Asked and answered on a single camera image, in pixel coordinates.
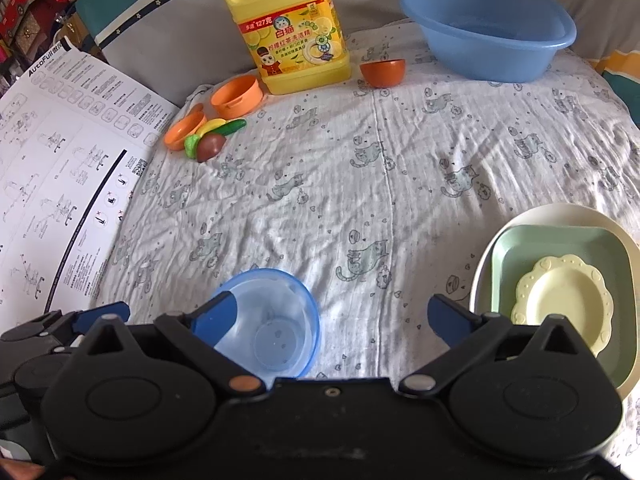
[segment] paper manual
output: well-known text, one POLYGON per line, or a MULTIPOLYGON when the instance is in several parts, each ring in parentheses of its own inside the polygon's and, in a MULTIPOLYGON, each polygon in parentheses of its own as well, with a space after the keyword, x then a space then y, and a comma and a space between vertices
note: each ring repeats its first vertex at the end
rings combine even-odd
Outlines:
POLYGON ((66 40, 0 100, 0 333, 94 305, 136 182, 178 108, 66 40))

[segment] green square plate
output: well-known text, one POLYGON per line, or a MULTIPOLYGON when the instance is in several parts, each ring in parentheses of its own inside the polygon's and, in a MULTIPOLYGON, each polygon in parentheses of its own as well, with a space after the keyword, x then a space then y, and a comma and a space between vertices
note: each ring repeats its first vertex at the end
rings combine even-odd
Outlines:
POLYGON ((575 254, 596 267, 613 298, 611 340, 598 361, 616 387, 636 361, 636 297, 631 265, 619 238, 599 227, 518 225, 505 231, 492 254, 492 312, 511 317, 520 278, 545 256, 575 254))

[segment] cat print fabric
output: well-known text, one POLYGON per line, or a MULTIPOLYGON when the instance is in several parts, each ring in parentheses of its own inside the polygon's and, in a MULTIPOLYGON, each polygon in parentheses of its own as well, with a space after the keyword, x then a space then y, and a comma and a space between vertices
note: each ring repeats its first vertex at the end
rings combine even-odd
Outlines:
MULTIPOLYGON (((582 60, 560 51, 541 78, 512 84, 449 71, 413 23, 346 42, 356 64, 405 59, 402 83, 372 88, 354 68, 347 81, 267 95, 202 164, 159 144, 96 304, 125 301, 132 322, 148 323, 192 312, 240 272, 280 269, 319 307, 310 377, 397 384, 447 349, 429 298, 468 306, 482 252, 517 215, 585 205, 640 242, 640 132, 582 60)), ((182 112, 207 109, 216 88, 182 112)), ((634 423, 611 448, 620 463, 631 444, 629 459, 640 453, 634 395, 634 423)))

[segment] yellow detergent bottle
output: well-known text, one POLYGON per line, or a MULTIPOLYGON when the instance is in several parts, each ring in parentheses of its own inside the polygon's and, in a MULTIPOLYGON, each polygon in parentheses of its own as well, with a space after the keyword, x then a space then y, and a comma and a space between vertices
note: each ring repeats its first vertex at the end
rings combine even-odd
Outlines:
POLYGON ((226 0, 272 94, 350 78, 349 53, 331 0, 226 0))

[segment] yellow scalloped plate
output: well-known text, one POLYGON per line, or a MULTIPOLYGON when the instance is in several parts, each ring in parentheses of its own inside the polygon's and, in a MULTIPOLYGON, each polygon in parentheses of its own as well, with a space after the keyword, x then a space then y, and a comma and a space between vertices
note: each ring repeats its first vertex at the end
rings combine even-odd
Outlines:
POLYGON ((516 287, 511 320, 538 325, 548 314, 563 314, 598 355, 611 339, 613 299, 602 274, 578 256, 547 256, 516 287))

